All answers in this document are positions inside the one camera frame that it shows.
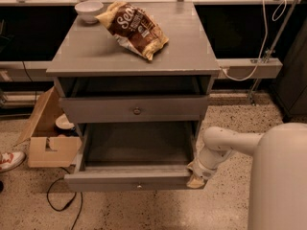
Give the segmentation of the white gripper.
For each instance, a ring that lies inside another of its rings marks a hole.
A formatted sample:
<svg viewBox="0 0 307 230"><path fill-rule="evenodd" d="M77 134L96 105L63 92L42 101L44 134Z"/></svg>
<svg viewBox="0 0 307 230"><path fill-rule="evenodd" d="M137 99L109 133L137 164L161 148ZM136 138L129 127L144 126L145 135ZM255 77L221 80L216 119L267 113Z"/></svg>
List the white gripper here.
<svg viewBox="0 0 307 230"><path fill-rule="evenodd" d="M209 180L217 171L220 164L235 154L235 150L210 149L204 146L187 169L192 172L186 186L191 189L199 189L205 186L204 180Z"/></svg>

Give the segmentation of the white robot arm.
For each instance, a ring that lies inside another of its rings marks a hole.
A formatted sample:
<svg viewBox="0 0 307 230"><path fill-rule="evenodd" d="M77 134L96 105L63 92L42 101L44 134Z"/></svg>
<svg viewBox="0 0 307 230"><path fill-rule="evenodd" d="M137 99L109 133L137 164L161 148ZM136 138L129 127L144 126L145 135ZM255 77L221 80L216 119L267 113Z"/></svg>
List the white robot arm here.
<svg viewBox="0 0 307 230"><path fill-rule="evenodd" d="M238 151L252 157L248 230L307 230L307 125L288 123L265 133L212 126L188 165L187 186L198 189Z"/></svg>

